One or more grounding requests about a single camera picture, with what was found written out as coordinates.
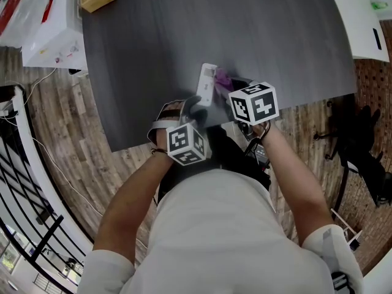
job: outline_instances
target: metal railing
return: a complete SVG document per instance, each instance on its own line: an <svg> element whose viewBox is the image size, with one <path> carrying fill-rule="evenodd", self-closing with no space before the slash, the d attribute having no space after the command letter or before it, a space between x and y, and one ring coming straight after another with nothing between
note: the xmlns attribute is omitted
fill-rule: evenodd
<svg viewBox="0 0 392 294"><path fill-rule="evenodd" d="M42 258L44 262L48 263L53 270L57 271L58 274L60 274L63 278L67 279L69 282L77 286L78 284L68 277L68 273L67 275L63 273L63 269L61 269L61 267L66 267L65 270L73 271L76 276L80 277L81 271L83 271L82 258L85 257L85 253L62 227L62 221L64 220L64 217L62 215L58 216L53 211L53 208L50 206L48 200L45 198L42 189L33 181L33 177L31 175L31 172L29 171L29 163L25 162L25 150L23 149L22 144L18 142L21 140L21 138L19 136L18 126L15 122L15 117L17 115L18 113L14 112L8 116L7 121L4 119L0 120L0 150L2 151L2 154L0 154L0 182L3 182L6 185L10 194L8 195L3 191L4 195L7 194L7 197L5 197L0 190L0 204L2 203L4 205L5 210L8 213L7 218L11 218L13 224L16 225L14 229L24 235L29 241L29 243L35 245L34 252L31 254L27 253L19 245L18 241L7 228L4 219L1 219L1 217L0 228L4 232L5 236L10 241L12 246L19 252L19 254L23 256L39 272L36 281L41 282L42 279L47 280L47 285L44 288L46 292L50 294L58 294L62 292L66 294L71 294L70 290L68 290L58 281L53 279L37 263L37 259ZM27 118L29 121L31 134L32 136L34 136L31 120L28 116ZM42 161L41 164L44 166L45 170L48 171L42 159L42 154L39 151L39 146L37 145L37 143L36 148ZM18 157L18 162L13 162L13 158L15 159L15 155L17 155ZM57 195L60 197L62 204L64 205L66 210L68 210L69 215L80 227L81 231L86 235L87 239L92 241L92 238L81 227L80 223L76 220L73 213L70 212L69 207L65 204L65 201L61 197L61 194L57 189L55 183L53 182L50 174L48 172L47 174L53 185L53 188L55 189ZM35 215L34 217L31 216L31 210L29 210L29 212L27 211L26 201L28 202L28 206L33 210L33 214ZM23 225L20 223L21 215L23 216ZM33 238L29 236L28 231L30 233L34 232ZM51 251L51 253L56 257L57 263L53 263L52 260L48 258L47 255L45 255L46 251Z"/></svg>
<svg viewBox="0 0 392 294"><path fill-rule="evenodd" d="M41 274L37 274L37 277L34 280L34 284L49 294L62 293L62 290L60 290L57 286L55 286L53 283L51 283L46 277L43 277Z"/></svg>

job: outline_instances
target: brick wall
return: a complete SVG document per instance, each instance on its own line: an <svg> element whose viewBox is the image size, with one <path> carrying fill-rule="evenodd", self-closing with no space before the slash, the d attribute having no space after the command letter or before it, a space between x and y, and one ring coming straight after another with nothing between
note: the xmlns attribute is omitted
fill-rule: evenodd
<svg viewBox="0 0 392 294"><path fill-rule="evenodd" d="M392 21L382 21L388 52L392 62ZM371 153L384 152L381 161L392 172L392 65L376 60L355 60L359 108L370 105L372 112L381 110L375 129ZM350 173L339 214L357 230L362 229L361 246L355 252L360 267L367 274L392 247L392 206L376 208L364 181Z"/></svg>

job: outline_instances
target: red object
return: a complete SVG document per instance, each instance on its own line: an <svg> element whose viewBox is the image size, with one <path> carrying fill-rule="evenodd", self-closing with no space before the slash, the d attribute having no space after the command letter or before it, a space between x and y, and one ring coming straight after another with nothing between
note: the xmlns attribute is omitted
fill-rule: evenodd
<svg viewBox="0 0 392 294"><path fill-rule="evenodd" d="M53 0L49 0L47 7L45 8L45 11L43 13L41 24L47 21L52 3L53 3Z"/></svg>
<svg viewBox="0 0 392 294"><path fill-rule="evenodd" d="M0 36L6 29L14 11L19 5L20 0L8 0L6 6L0 14Z"/></svg>

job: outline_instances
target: person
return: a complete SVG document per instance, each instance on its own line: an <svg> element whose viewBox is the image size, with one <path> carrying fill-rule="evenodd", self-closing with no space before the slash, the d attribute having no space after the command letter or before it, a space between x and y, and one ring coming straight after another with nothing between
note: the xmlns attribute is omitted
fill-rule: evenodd
<svg viewBox="0 0 392 294"><path fill-rule="evenodd" d="M156 132L161 150L110 202L86 257L78 294L362 293L360 268L331 218L317 178L274 124L268 132L260 125L254 131L263 135L299 245L279 225L265 178L240 159L235 142L222 130L208 135L219 164L179 179L185 168L165 154L166 131L161 129ZM137 230L160 183L164 190L147 255L135 269Z"/></svg>

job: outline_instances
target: white box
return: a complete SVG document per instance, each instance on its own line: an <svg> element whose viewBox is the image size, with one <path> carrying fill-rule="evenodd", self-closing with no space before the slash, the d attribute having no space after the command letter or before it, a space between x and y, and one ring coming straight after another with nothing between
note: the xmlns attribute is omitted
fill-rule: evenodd
<svg viewBox="0 0 392 294"><path fill-rule="evenodd" d="M256 125L279 116L274 86L253 81L249 87L229 95L234 118Z"/></svg>
<svg viewBox="0 0 392 294"><path fill-rule="evenodd" d="M206 141L189 123L169 127L167 154L181 165L195 164L206 159Z"/></svg>
<svg viewBox="0 0 392 294"><path fill-rule="evenodd" d="M87 70L80 0L53 0L47 20L22 47L23 66Z"/></svg>

